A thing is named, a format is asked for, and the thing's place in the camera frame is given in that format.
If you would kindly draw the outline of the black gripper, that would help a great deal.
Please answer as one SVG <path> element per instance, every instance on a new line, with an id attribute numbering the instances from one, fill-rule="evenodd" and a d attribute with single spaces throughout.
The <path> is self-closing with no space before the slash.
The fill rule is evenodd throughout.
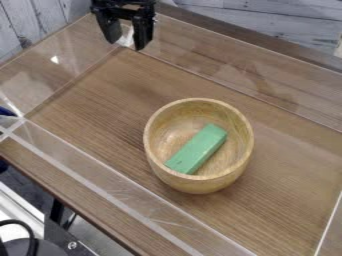
<path id="1" fill-rule="evenodd" d="M 153 38 L 155 4 L 156 0 L 90 0 L 90 12 L 111 44 L 123 35 L 119 19 L 132 20 L 135 50 L 144 49 Z"/>

